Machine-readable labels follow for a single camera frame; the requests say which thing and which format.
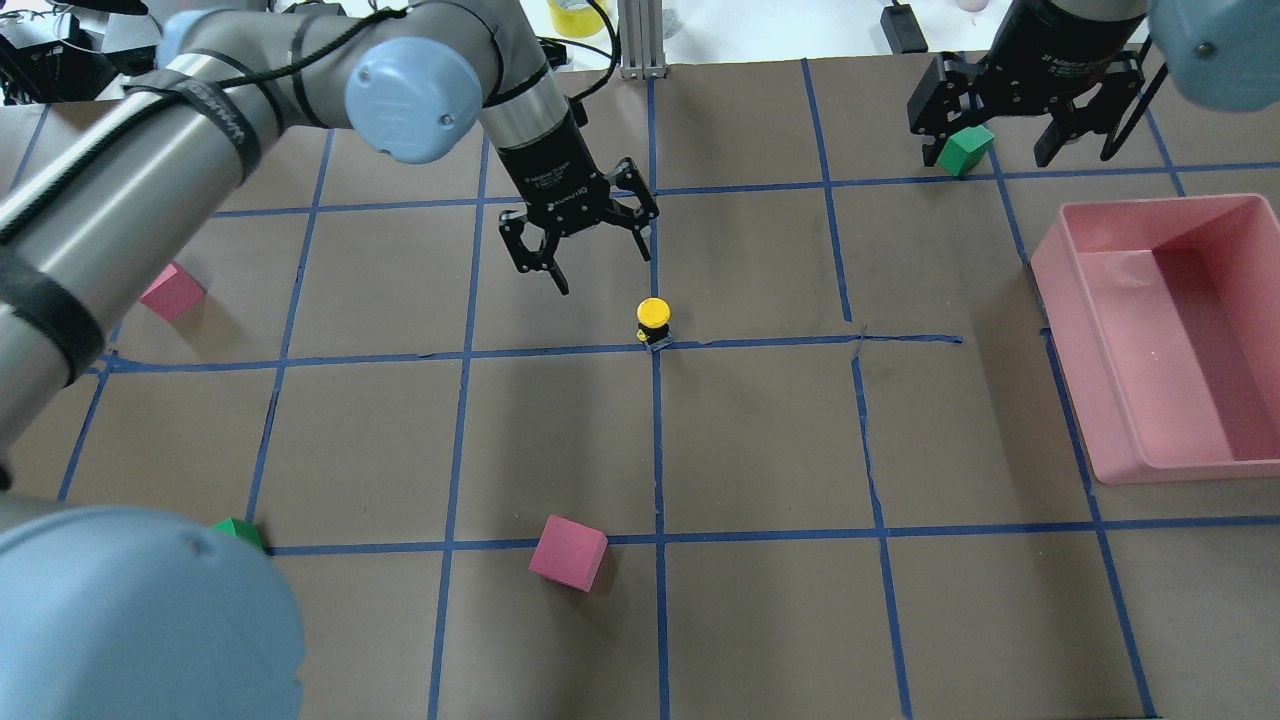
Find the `blue grid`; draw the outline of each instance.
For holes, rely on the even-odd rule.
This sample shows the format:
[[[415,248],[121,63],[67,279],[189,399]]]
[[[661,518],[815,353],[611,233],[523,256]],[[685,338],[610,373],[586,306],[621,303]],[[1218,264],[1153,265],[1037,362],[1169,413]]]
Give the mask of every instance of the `blue grid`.
[[[1152,135],[1156,140],[1157,147],[1160,150],[1161,158],[1164,160],[1162,167],[1143,167],[1143,168],[1106,168],[1106,169],[1088,169],[1088,170],[1037,170],[1037,172],[1021,172],[1021,173],[1005,173],[1001,169],[1000,160],[992,150],[991,173],[977,173],[966,176],[965,178],[956,179],[947,176],[925,176],[925,177],[890,177],[890,178],[870,178],[870,179],[833,179],[829,176],[829,167],[827,161],[827,149],[822,131],[822,123],[818,113],[818,97],[813,87],[813,79],[810,74],[810,68],[808,60],[801,60],[800,63],[801,74],[805,82],[805,90],[809,99],[809,110],[812,114],[814,138],[818,147],[818,155],[822,168],[822,181],[820,182],[795,182],[795,183],[760,183],[760,184],[739,184],[739,186],[713,186],[713,187],[673,187],[663,188],[659,186],[658,181],[658,150],[657,150],[657,113],[655,113],[655,91],[654,81],[648,81],[646,87],[646,104],[648,104],[648,119],[649,119],[649,168],[650,168],[650,184],[654,188],[654,193],[658,196],[666,195],[700,195],[700,193],[735,193],[735,192],[765,192],[765,191],[778,191],[778,190],[818,190],[822,188],[824,199],[827,202],[828,213],[828,225],[831,232],[832,252],[836,261],[837,281],[840,288],[840,301],[844,316],[847,320],[851,319],[851,309],[849,305],[846,277],[844,273],[844,258],[840,249],[840,236],[838,227],[835,217],[835,200],[832,195],[832,188],[836,187],[860,187],[860,186],[878,186],[878,184],[911,184],[911,183],[938,183],[938,182],[983,182],[993,181],[997,186],[1001,196],[1001,202],[1004,205],[1006,218],[1009,222],[1009,228],[1012,234],[1015,251],[1021,258],[1023,263],[1028,261],[1025,246],[1023,243],[1023,236],[1018,227],[1018,220],[1014,214],[1012,202],[1007,192],[1006,182],[1010,179],[1039,179],[1039,178],[1062,178],[1062,177],[1100,177],[1100,176],[1139,176],[1139,174],[1167,174],[1174,183],[1174,188],[1179,195],[1185,195],[1181,184],[1180,176],[1185,173],[1203,173],[1203,172],[1222,172],[1222,170],[1253,170],[1253,169],[1277,169],[1280,163],[1231,163],[1220,165],[1178,165],[1174,163],[1169,149],[1166,147],[1164,138],[1160,133],[1158,124],[1155,115],[1148,111],[1147,120],[1151,127]],[[44,129],[45,120],[49,114],[49,108],[45,108],[44,113],[37,122],[36,129],[31,137],[31,141],[26,149],[22,158],[19,168],[15,173],[13,184],[17,183],[23,177],[27,165],[32,158],[36,149],[37,141],[40,138],[41,131]],[[458,395],[458,410],[454,425],[454,447],[453,447],[453,461],[451,469],[451,482],[449,482],[449,501],[448,501],[448,514],[445,524],[445,537],[440,542],[406,542],[406,543],[360,543],[360,544],[326,544],[326,546],[291,546],[291,547],[274,547],[270,548],[271,555],[275,556],[306,556],[306,555],[361,555],[361,553],[394,553],[394,552],[440,552],[442,553],[442,574],[440,574],[440,591],[439,601],[436,609],[436,626],[435,626],[435,641],[433,650],[433,666],[430,678],[430,694],[429,694],[429,716],[435,717],[439,707],[439,692],[440,692],[440,671],[442,671],[442,659],[444,653],[444,639],[447,628],[447,612],[448,612],[448,597],[449,597],[449,578],[452,569],[452,555],[453,552],[472,552],[472,551],[492,551],[492,550],[511,550],[511,548],[531,548],[536,544],[536,538],[516,538],[516,539],[495,539],[495,541],[457,541],[454,539],[454,524],[457,514],[457,500],[458,500],[458,483],[461,471],[461,456],[462,445],[465,436],[465,420],[466,420],[466,407],[467,407],[467,389],[470,379],[470,363],[472,359],[480,357],[522,357],[522,356],[544,356],[544,355],[576,355],[576,354],[608,354],[608,352],[643,352],[637,345],[599,345],[599,346],[571,346],[571,347],[539,347],[539,348],[524,348],[524,350],[492,350],[492,351],[474,351],[472,338],[475,332],[475,313],[476,313],[476,293],[477,293],[477,281],[479,281],[479,261],[480,261],[480,243],[483,236],[484,225],[484,209],[490,204],[509,204],[518,201],[515,197],[485,197],[484,188],[488,176],[488,140],[484,141],[481,147],[480,158],[480,177],[476,188],[476,196],[471,199],[457,199],[457,200],[430,200],[430,201],[408,201],[408,202],[378,202],[378,204],[357,204],[357,205],[321,205],[320,196],[324,184],[325,173],[328,169],[329,156],[333,146],[333,131],[329,132],[324,154],[320,164],[320,170],[317,173],[315,191],[312,195],[311,204],[308,206],[298,208],[276,208],[276,209],[262,209],[262,210],[234,210],[234,211],[221,211],[215,217],[265,217],[265,215],[280,215],[280,214],[307,214],[307,229],[303,241],[302,252],[298,261],[298,270],[294,282],[293,295],[291,297],[289,311],[285,322],[285,329],[283,333],[280,343],[280,354],[276,360],[261,361],[261,363],[216,363],[216,364],[174,364],[174,365],[161,365],[161,364],[146,364],[137,363],[120,357],[114,351],[104,356],[101,368],[91,370],[91,374],[97,375],[97,386],[95,388],[92,400],[90,402],[88,410],[84,416],[84,421],[81,427],[79,434],[72,450],[70,457],[68,460],[67,471],[63,478],[61,488],[59,492],[59,500],[65,500],[67,493],[72,486],[76,475],[77,464],[82,455],[86,437],[91,429],[95,413],[101,401],[102,393],[106,384],[113,374],[132,374],[132,373],[183,373],[183,372],[237,372],[237,370],[260,370],[260,369],[275,369],[275,383],[273,387],[271,400],[264,419],[262,438],[259,448],[257,460],[253,470],[253,480],[250,491],[250,497],[246,505],[246,518],[252,520],[257,493],[262,480],[262,468],[269,451],[271,428],[275,416],[275,409],[279,400],[279,393],[284,383],[285,372],[292,366],[308,366],[308,365],[346,365],[346,364],[358,364],[358,363],[412,363],[412,361],[433,361],[433,360],[461,360],[461,384]],[[436,206],[475,206],[475,236],[472,245],[472,263],[471,263],[471,283],[467,299],[467,324],[466,324],[466,340],[465,346],[461,352],[438,352],[430,355],[369,355],[369,356],[340,356],[340,357],[289,357],[288,348],[292,337],[293,320],[297,311],[298,299],[301,293],[301,287],[303,277],[306,273],[306,263],[308,258],[308,250],[311,243],[312,232],[315,228],[316,217],[324,213],[339,213],[339,211],[367,211],[367,210],[380,210],[380,209],[399,209],[399,208],[436,208]],[[659,233],[658,228],[654,228],[654,233],[650,240],[653,261],[650,265],[650,291],[653,295],[658,295],[658,278],[659,278]],[[115,328],[113,338],[119,333],[119,328]],[[1073,450],[1075,452],[1075,460],[1078,470],[1080,474],[1082,486],[1088,501],[1091,520],[1089,521],[1064,521],[1064,523],[1025,523],[1025,524],[980,524],[980,525],[929,525],[929,527],[887,527],[884,523],[883,507],[881,505],[879,497],[876,491],[874,479],[874,466],[870,452],[869,432],[872,428],[870,418],[867,409],[867,396],[865,388],[863,387],[861,366],[860,360],[855,356],[851,361],[851,380],[852,380],[852,395],[858,407],[859,419],[859,432],[863,442],[863,451],[865,457],[865,471],[868,492],[870,495],[873,520],[872,528],[827,528],[827,529],[809,529],[809,530],[760,530],[760,532],[704,532],[704,533],[667,533],[664,527],[664,502],[663,502],[663,429],[662,429],[662,356],[654,355],[652,357],[652,380],[653,380],[653,419],[654,419],[654,436],[653,436],[653,452],[654,452],[654,532],[652,534],[630,534],[630,536],[611,536],[609,542],[612,544],[641,544],[653,546],[655,550],[657,565],[657,618],[658,618],[658,683],[659,683],[659,707],[663,720],[671,716],[671,697],[669,697],[669,673],[668,673],[668,638],[667,638],[667,577],[666,577],[666,546],[671,543],[727,543],[727,542],[769,542],[769,541],[806,541],[806,539],[874,539],[879,544],[881,556],[881,569],[884,589],[886,612],[887,621],[891,635],[891,644],[895,661],[895,673],[899,684],[899,696],[901,702],[901,711],[905,717],[913,717],[911,698],[910,698],[910,685],[909,685],[909,665],[908,659],[902,648],[900,619],[897,615],[897,603],[893,588],[893,575],[890,562],[890,544],[891,538],[909,538],[909,537],[963,537],[963,536],[1002,536],[1002,534],[1036,534],[1036,533],[1064,533],[1064,532],[1092,532],[1096,534],[1100,552],[1102,555],[1102,561],[1106,569],[1107,580],[1111,587],[1112,598],[1115,601],[1117,618],[1120,621],[1121,632],[1124,635],[1125,647],[1129,653],[1129,659],[1133,667],[1134,682],[1138,689],[1138,694],[1142,700],[1143,711],[1148,716],[1155,716],[1155,703],[1151,697],[1151,691],[1146,682],[1146,675],[1142,666],[1140,655],[1138,652],[1138,643],[1134,638],[1132,625],[1129,623],[1128,611],[1124,602],[1124,594],[1121,589],[1121,583],[1119,574],[1115,568],[1115,562],[1111,556],[1110,543],[1107,539],[1107,532],[1110,530],[1132,530],[1132,529],[1164,529],[1164,528],[1222,528],[1222,527],[1260,527],[1260,525],[1280,525],[1280,515],[1247,515],[1247,516],[1210,516],[1210,518],[1169,518],[1169,519],[1142,519],[1142,520],[1107,520],[1102,516],[1098,507],[1097,500],[1093,495],[1092,478],[1089,474],[1087,459],[1084,455],[1084,446],[1080,439],[1078,425],[1071,410],[1070,398],[1066,393],[1065,379],[1057,360],[1057,352],[1053,346],[1052,334],[1048,329],[1042,332],[1044,340],[1046,355],[1053,374],[1053,380],[1057,388],[1059,400],[1062,406],[1064,418],[1066,420],[1068,430],[1070,434]],[[722,340],[713,342],[689,342],[681,341],[672,345],[669,351],[696,351],[700,348],[723,348],[723,347],[769,347],[769,346],[809,346],[809,345],[831,345],[831,343],[854,343],[861,341],[874,341],[874,342],[940,342],[940,343],[960,343],[964,340],[959,336],[948,334],[919,334],[919,336],[877,336],[877,334],[831,334],[831,336],[812,336],[812,337],[780,337],[780,338],[744,338],[744,340]]]

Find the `yellow and black object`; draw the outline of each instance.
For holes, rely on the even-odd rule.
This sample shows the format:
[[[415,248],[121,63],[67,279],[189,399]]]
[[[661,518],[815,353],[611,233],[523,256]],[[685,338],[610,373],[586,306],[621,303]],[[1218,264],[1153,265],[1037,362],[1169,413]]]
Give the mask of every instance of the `yellow and black object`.
[[[644,343],[645,350],[657,352],[675,341],[671,334],[671,305],[660,297],[650,297],[636,307],[636,319],[640,320],[636,331],[636,340]]]

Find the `metal post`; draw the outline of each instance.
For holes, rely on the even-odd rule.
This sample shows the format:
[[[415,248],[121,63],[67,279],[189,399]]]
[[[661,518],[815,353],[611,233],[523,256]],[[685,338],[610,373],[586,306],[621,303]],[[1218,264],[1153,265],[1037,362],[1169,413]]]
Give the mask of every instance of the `metal post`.
[[[662,0],[618,0],[622,77],[667,77],[662,49]]]

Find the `small yellow button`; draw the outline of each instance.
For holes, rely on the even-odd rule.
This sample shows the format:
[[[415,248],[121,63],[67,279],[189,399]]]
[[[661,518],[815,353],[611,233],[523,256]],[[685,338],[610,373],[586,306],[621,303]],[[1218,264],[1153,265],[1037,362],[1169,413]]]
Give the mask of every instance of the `small yellow button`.
[[[671,322],[671,305],[660,297],[650,297],[636,307],[636,319],[641,325],[655,331]]]

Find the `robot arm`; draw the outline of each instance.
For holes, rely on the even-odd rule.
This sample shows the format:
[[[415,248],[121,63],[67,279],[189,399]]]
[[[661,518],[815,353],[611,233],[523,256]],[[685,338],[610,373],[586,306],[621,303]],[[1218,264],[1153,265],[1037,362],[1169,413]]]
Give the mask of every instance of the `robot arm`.
[[[518,0],[430,0],[361,20],[186,14],[165,51],[150,86],[0,205],[0,455],[291,126],[353,127],[424,163],[479,117],[525,200],[500,223],[520,272],[545,270],[567,292],[557,246],[600,222],[631,231],[648,260],[653,196],[630,159],[596,168]],[[641,206],[613,200],[613,186]],[[538,250],[520,240],[526,222],[545,231]]]
[[[991,53],[977,63],[942,53],[911,95],[911,132],[933,138],[923,146],[924,164],[937,161],[951,135],[1006,115],[1051,117],[1036,143],[1039,167],[1091,132],[1108,136],[1102,156],[1110,159],[1144,83],[1143,54],[1124,46],[1148,5],[1152,40],[1192,101],[1257,110],[1280,100],[1280,46],[1268,35],[1280,28],[1280,4],[1272,0],[1014,0]],[[1162,68],[1144,102],[1164,76]]]

